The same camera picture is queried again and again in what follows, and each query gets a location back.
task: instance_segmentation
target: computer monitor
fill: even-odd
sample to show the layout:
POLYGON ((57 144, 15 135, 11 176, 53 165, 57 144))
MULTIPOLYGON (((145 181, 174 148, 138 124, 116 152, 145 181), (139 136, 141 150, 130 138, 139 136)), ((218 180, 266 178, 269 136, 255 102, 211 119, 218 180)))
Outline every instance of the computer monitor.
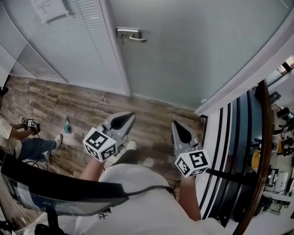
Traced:
POLYGON ((121 184, 75 179, 32 167, 6 155, 1 169, 11 196, 23 207, 57 215, 91 216, 128 196, 121 184))

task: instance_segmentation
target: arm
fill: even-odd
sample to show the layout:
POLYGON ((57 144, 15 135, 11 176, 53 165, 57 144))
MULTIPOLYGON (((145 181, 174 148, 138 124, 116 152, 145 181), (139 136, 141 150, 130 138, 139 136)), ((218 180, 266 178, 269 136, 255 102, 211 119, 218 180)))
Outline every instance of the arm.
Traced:
POLYGON ((23 140, 23 139, 29 137, 31 134, 34 134, 34 131, 31 129, 24 130, 24 131, 17 131, 14 128, 12 128, 9 138, 13 138, 16 140, 23 140))
POLYGON ((194 221, 201 220, 201 213, 196 196, 195 177, 181 179, 179 204, 194 221))
POLYGON ((22 124, 10 124, 12 126, 12 128, 14 128, 15 130, 18 130, 18 129, 23 129, 26 127, 26 125, 24 123, 22 124))
POLYGON ((98 181, 104 164, 105 162, 100 162, 96 158, 92 158, 79 178, 90 181, 98 181))

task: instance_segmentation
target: door lock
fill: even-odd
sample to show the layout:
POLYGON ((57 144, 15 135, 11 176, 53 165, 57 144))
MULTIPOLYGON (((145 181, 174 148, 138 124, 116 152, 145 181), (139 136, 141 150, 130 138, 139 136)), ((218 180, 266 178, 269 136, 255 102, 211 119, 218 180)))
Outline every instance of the door lock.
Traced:
POLYGON ((122 44, 124 44, 125 38, 134 42, 147 42, 147 39, 142 39, 142 31, 139 29, 116 28, 116 34, 119 36, 122 44))

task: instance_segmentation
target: white t-shirt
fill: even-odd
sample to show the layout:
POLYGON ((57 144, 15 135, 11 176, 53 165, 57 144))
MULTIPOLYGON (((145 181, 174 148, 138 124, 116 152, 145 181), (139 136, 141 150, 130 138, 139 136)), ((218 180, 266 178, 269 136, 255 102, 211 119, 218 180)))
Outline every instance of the white t-shirt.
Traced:
MULTIPOLYGON (((159 174, 139 165, 120 164, 109 167, 100 182, 120 183, 125 192, 135 192, 152 185, 168 186, 159 174)), ((131 196, 111 213, 78 217, 76 235, 207 235, 203 227, 192 221, 173 195, 155 189, 131 196)))
POLYGON ((11 130, 12 126, 0 115, 0 148, 11 155, 15 150, 16 157, 18 157, 22 143, 20 140, 9 138, 11 130))

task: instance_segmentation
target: bottle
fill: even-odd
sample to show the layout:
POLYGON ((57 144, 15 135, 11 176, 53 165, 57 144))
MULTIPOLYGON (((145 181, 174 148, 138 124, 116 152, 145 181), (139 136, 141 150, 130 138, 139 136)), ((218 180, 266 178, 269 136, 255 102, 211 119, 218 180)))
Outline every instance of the bottle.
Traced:
POLYGON ((65 118, 64 132, 67 133, 67 134, 72 133, 70 125, 69 125, 68 118, 65 118))

